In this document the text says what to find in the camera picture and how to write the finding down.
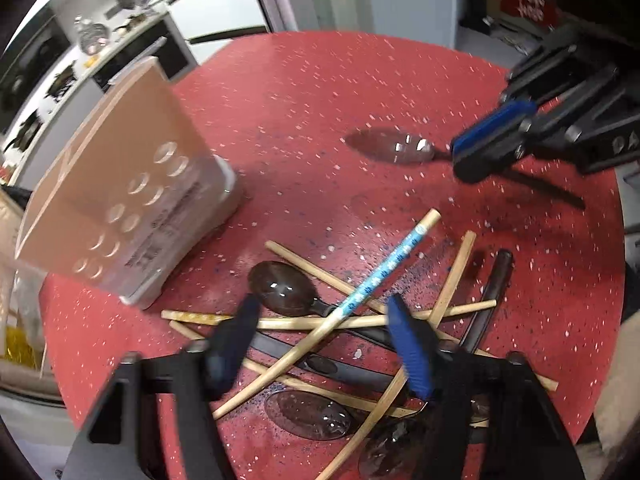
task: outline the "red table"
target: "red table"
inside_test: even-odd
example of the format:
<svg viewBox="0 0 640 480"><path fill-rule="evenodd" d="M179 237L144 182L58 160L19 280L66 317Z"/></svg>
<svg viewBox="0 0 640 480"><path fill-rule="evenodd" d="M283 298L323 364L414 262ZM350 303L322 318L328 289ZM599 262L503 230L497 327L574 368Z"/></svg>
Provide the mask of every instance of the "red table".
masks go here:
<svg viewBox="0 0 640 480"><path fill-rule="evenodd" d="M343 143L356 128L398 126L444 149L495 105L503 87L503 70L466 54L335 32L236 40L180 81L176 94L212 151L242 175L246 200L223 232L184 259L145 312L65 278L47 278L41 293L46 337L75 422L81 424L125 352L160 356L185 344L160 319L160 310L232 312L247 292L251 266L277 259L263 248L266 240L359 283L414 219L435 207L441 223L391 288L410 305L432 304L460 237L471 229L485 261L470 267L478 275L462 283L455 303L477 300L495 251L513 251L511 286L482 348L499 356L523 351L536 371L558 380L552 398L577 438L606 376L622 308L623 231L613 173L582 178L564 164L523 162L526 171L584 196L587 210L579 212L499 179L459 184L443 162L414 168L371 162ZM341 298L323 285L319 290L327 301ZM445 324L458 336L464 327L463 321ZM356 359L358 348L363 353ZM333 339L322 353L377 370L398 369L394 354L348 335ZM254 358L270 363L261 354ZM245 371L240 381L253 377ZM263 399L220 423L239 478L315 478L344 442L321 444L282 432L266 419ZM172 400L162 398L166 456L172 476L180 478L171 411ZM354 465L352 459L340 478L358 478Z"/></svg>

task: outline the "round table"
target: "round table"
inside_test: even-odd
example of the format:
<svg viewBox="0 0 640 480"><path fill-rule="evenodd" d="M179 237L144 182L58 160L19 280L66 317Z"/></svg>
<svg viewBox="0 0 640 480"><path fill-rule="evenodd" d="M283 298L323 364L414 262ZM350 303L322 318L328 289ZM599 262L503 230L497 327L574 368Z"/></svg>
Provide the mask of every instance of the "round table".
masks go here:
<svg viewBox="0 0 640 480"><path fill-rule="evenodd" d="M344 143L358 128L398 127L444 150L494 107L503 87L504 70L467 54L338 32L235 40L181 80L176 95L212 152L241 175L246 198L222 231L180 263L144 312L100 290L47 277L40 297L50 358L75 423L82 423L125 352L160 356L186 343L159 317L162 309L232 312L248 291L249 269L277 259L265 241L359 283L434 207L442 213L440 224L387 290L402 292L411 306L433 304L460 238L473 230L476 264L454 304L478 300L495 252L513 251L511 285L481 347L498 356L518 349L538 373L558 380L552 399L576 439L606 376L622 309L623 228L613 172L583 178L565 164L523 161L524 171L583 196L582 212L498 178L461 184L446 162L373 162ZM323 299L340 301L339 293L316 284ZM443 326L460 336L465 323ZM321 353L389 373L399 366L395 354L349 335L336 336ZM253 377L244 370L239 382ZM264 394L219 423L239 478L315 478L344 441L317 443L284 433L266 418L262 400ZM172 402L160 399L161 428L170 473L180 478ZM340 478L358 478L355 465L352 458Z"/></svg>

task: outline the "dark utensil handle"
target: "dark utensil handle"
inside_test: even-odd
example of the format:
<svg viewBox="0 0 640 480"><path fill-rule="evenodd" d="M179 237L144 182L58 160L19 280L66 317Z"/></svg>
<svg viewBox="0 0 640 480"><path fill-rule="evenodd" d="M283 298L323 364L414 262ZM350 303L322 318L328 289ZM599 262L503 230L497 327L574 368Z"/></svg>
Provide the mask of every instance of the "dark utensil handle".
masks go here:
<svg viewBox="0 0 640 480"><path fill-rule="evenodd" d="M315 300L314 304L311 306L311 312L313 314L318 314L318 316L327 317L336 309L335 305L326 304L324 301ZM391 341L391 334L389 331L381 326L370 326L366 328L347 328L344 330L345 332L359 337L360 339L364 339L365 341L369 341L374 345L382 346L382 348L386 348L387 350L396 351L394 348L394 344Z"/></svg>
<svg viewBox="0 0 640 480"><path fill-rule="evenodd" d="M478 349L486 330L489 328L494 310L500 305L504 289L509 283L512 262L513 254L511 251L500 249L496 254L489 280L482 293L482 301L495 300L496 306L486 310L478 310L473 314L471 323L460 340L460 348L466 352L474 353Z"/></svg>

